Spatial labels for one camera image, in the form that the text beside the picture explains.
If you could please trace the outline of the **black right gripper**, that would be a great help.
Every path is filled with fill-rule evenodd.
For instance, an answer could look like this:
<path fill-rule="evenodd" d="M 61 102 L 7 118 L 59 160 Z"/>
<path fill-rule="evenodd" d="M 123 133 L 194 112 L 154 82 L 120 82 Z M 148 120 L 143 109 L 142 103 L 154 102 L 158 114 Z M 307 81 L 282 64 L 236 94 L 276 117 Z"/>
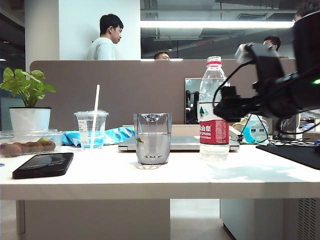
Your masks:
<path fill-rule="evenodd" d="M 239 122 L 246 114 L 262 114 L 268 118 L 286 118 L 300 112 L 295 97 L 299 74 L 292 73 L 278 79 L 258 80 L 252 87 L 253 98 L 240 98 L 235 86 L 223 86 L 221 101 L 213 107 L 213 113 L 229 123 Z"/>

